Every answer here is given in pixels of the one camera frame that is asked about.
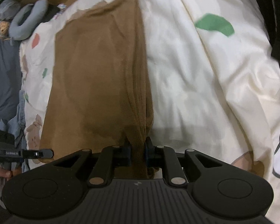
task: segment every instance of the gray neck pillow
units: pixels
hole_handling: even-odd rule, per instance
[[[14,17],[10,24],[9,36],[14,40],[25,40],[27,39],[35,30],[35,28],[40,24],[42,18],[45,16],[48,9],[47,0],[39,0],[34,6],[33,4],[28,4],[24,6]],[[26,13],[30,15],[21,24],[23,17]]]

